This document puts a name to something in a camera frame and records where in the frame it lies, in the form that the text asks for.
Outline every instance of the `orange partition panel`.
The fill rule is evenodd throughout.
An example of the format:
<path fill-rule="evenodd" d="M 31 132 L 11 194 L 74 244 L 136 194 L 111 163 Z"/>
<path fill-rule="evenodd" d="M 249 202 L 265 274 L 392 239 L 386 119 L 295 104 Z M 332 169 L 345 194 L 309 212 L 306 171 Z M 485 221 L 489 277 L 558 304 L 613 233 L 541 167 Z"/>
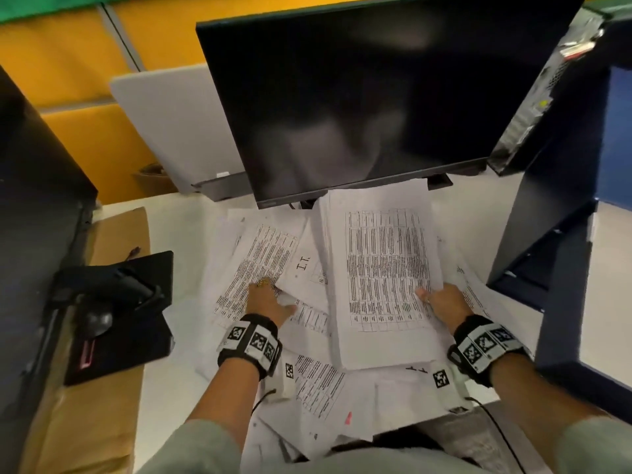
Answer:
<path fill-rule="evenodd" d="M 124 0 L 113 4 L 148 70 L 204 63 L 195 23 L 357 0 Z"/>
<path fill-rule="evenodd" d="M 43 115 L 99 190 L 104 204 L 144 198 L 132 173 L 155 162 L 121 107 L 115 103 Z"/>
<path fill-rule="evenodd" d="M 0 24 L 0 64 L 40 108 L 110 96 L 130 72 L 95 8 Z"/>

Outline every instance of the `sleeve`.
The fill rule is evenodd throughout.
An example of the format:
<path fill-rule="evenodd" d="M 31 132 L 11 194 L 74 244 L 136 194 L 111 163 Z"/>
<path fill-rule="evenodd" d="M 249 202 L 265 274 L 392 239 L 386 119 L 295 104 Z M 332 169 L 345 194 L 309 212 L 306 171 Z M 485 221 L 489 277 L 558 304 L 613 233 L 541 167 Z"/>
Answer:
<path fill-rule="evenodd" d="M 239 474 L 237 443 L 219 425 L 192 420 L 180 426 L 137 474 Z"/>
<path fill-rule="evenodd" d="M 603 416 L 573 424 L 557 448 L 558 474 L 632 472 L 632 427 Z"/>

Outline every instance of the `forearm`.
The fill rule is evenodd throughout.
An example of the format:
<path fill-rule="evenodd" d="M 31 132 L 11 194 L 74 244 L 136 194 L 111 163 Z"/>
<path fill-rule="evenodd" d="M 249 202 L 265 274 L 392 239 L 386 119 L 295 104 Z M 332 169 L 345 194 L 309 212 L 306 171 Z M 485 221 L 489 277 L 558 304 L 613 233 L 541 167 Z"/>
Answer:
<path fill-rule="evenodd" d="M 522 355 L 508 353 L 494 362 L 491 379 L 510 417 L 552 470 L 565 430 L 582 419 L 606 415 L 547 382 Z"/>
<path fill-rule="evenodd" d="M 205 419 L 219 424 L 242 450 L 258 385 L 259 372 L 252 363 L 226 359 L 187 421 Z"/>

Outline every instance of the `person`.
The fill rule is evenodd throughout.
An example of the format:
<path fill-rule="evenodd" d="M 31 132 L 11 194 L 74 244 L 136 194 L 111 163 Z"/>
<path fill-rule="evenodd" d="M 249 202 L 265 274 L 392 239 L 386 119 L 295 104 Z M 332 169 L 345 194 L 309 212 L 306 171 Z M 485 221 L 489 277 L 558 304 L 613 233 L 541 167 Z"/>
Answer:
<path fill-rule="evenodd" d="M 459 289 L 446 284 L 428 293 L 435 314 L 454 334 L 471 319 L 472 311 Z M 277 327 L 295 306 L 277 302 L 269 280 L 249 287 L 247 313 L 257 313 Z M 550 384 L 531 360 L 505 353 L 490 366 L 490 381 L 508 415 L 549 467 L 559 474 L 632 473 L 632 427 L 598 408 L 574 399 Z M 138 474 L 233 474 L 240 470 L 251 410 L 260 372 L 243 358 L 227 358 L 186 422 L 180 426 Z M 279 464 L 265 471 L 287 474 L 482 474 L 478 466 L 437 449 L 366 448 L 335 453 L 303 463 Z"/>

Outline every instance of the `wristband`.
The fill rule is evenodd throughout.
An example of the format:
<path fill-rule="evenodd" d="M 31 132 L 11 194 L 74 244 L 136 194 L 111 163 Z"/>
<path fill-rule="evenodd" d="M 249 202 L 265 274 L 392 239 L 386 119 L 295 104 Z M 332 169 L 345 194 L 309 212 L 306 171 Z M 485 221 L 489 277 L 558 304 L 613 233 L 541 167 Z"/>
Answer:
<path fill-rule="evenodd" d="M 479 315 L 470 315 L 454 331 L 447 358 L 478 384 L 492 387 L 490 366 L 507 352 L 528 357 L 525 346 L 507 328 Z"/>
<path fill-rule="evenodd" d="M 217 365 L 229 358 L 245 359 L 259 371 L 259 381 L 271 376 L 283 349 L 278 334 L 279 328 L 270 318 L 246 314 L 226 330 L 217 348 Z"/>

